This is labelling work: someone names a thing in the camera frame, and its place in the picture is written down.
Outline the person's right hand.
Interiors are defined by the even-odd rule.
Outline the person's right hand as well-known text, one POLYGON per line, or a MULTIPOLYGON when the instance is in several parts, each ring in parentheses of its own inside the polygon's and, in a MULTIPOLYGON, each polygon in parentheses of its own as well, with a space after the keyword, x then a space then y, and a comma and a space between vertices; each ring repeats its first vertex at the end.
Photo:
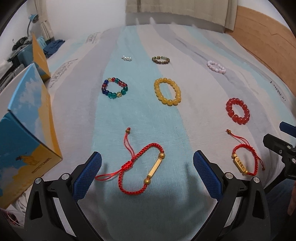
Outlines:
POLYGON ((292 215, 296 208, 296 182, 293 185, 292 193, 291 193, 291 199, 288 206, 287 213, 288 215, 292 215))

